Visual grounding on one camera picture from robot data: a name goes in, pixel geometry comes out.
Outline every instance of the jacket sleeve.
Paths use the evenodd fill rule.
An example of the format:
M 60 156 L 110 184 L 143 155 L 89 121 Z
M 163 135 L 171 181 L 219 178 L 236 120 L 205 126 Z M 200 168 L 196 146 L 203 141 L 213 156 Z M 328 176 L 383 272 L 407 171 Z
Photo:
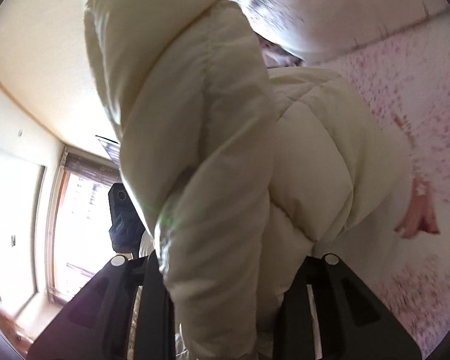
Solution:
M 117 1 L 121 9 L 127 6 L 126 0 Z M 169 10 L 154 0 L 141 3 L 155 4 L 159 23 L 179 22 L 200 1 L 165 0 L 177 4 Z M 89 2 L 88 22 L 86 17 L 90 63 L 98 72 L 95 79 L 103 77 L 97 86 L 103 88 L 104 104 L 129 110 L 117 123 L 121 170 L 155 236 L 185 345 L 193 358 L 240 358 L 252 352 L 256 338 L 256 288 L 275 144 L 272 90 L 257 39 L 235 3 L 213 0 L 173 36 L 155 34 L 155 43 L 143 44 L 157 54 L 152 63 L 136 50 L 144 55 L 136 64 L 143 74 L 130 75 L 127 64 L 133 61 L 116 53 L 126 54 L 147 32 L 137 34 L 141 25 L 117 20 L 107 10 L 104 26 L 97 4 L 100 0 Z M 117 44 L 107 41 L 114 40 L 115 31 L 123 34 L 122 43 L 108 48 Z M 169 39 L 165 46 L 163 38 Z M 107 61 L 120 61 L 123 68 Z M 124 98 L 124 93 L 134 95 Z M 180 193 L 173 194 L 177 183 Z M 168 213 L 164 205 L 171 194 Z

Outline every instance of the puffer jacket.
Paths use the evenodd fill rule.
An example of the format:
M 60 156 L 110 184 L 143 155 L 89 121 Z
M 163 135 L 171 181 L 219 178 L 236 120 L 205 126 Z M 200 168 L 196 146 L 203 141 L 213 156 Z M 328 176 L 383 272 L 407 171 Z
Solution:
M 338 74 L 268 72 L 229 0 L 88 0 L 85 35 L 191 358 L 252 353 L 314 244 L 369 215 L 405 159 Z

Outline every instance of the ceiling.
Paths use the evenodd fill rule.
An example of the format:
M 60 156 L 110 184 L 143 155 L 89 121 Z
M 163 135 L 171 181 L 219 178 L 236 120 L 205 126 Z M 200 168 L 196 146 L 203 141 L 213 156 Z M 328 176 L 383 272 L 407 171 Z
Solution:
M 5 0 L 0 83 L 59 139 L 107 156 L 116 140 L 95 91 L 83 35 L 84 0 Z

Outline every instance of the white wall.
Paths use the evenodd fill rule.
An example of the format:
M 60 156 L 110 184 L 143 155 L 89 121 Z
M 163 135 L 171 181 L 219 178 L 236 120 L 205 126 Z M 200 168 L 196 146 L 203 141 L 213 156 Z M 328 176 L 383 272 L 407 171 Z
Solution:
M 41 293 L 46 289 L 44 262 L 47 213 L 63 148 L 63 143 L 59 139 L 30 119 L 0 91 L 0 211 L 9 211 L 10 216 L 16 211 L 15 222 L 12 220 L 8 224 L 14 227 L 15 223 L 20 223 L 20 226 L 23 226 L 22 239 L 26 238 L 27 233 L 31 237 L 31 245 L 24 247 L 22 252 L 24 253 L 25 249 L 34 251 L 32 256 L 34 259 L 31 259 L 24 270 L 32 273 L 34 276 L 32 285 L 36 285 Z M 16 171 L 15 178 L 4 178 L 5 170 Z M 13 183 L 20 183 L 22 198 L 17 197 L 10 205 L 10 209 L 5 210 L 3 201 L 10 193 L 10 189 L 13 189 Z

